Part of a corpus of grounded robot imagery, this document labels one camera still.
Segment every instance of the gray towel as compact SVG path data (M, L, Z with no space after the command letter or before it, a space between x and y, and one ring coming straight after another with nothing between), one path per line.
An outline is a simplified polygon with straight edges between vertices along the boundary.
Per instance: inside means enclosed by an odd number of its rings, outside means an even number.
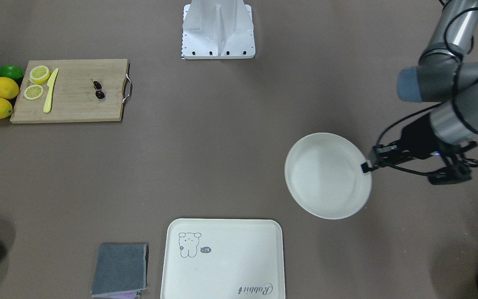
M146 244L101 244L91 297L134 298L146 289L146 248Z

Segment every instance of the cutting board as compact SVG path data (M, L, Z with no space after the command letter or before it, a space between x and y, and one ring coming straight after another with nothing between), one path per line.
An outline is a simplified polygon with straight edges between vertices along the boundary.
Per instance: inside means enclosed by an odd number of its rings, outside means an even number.
M23 96L26 87L32 85L29 73L36 66L47 66L52 73L59 69L53 87L51 112L44 113L44 102L49 87L41 84L44 94L38 100L27 100ZM74 59L74 60L31 60L17 95L11 123L80 123L90 121L120 121L123 103L127 59ZM95 96L93 81L102 85L105 98Z

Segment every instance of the bear drawing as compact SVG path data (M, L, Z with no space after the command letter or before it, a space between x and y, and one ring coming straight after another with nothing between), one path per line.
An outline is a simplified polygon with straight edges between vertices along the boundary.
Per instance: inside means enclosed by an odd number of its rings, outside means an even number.
M179 233L180 255L182 257L195 257L197 255L201 233Z

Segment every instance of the yellow knife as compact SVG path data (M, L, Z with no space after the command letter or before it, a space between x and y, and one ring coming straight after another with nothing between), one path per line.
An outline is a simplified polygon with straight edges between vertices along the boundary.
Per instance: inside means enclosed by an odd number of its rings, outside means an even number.
M49 80L47 80L47 87L49 87L49 91L47 92L47 97L45 98L44 113L51 111L51 104L53 103L53 87L55 87L56 75L58 73L59 69L55 68L51 76L49 76Z

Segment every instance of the metal handle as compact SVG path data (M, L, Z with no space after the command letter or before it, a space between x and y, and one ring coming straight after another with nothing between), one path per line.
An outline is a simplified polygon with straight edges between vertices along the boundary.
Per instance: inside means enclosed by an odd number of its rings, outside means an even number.
M129 78L129 74L125 74L125 77L127 78L127 80L129 81L130 83L130 88L129 88L129 94L127 94L127 96L125 96L123 98L123 100L121 100L121 103L124 105L128 100L130 100L130 98L132 97L132 81L130 80Z

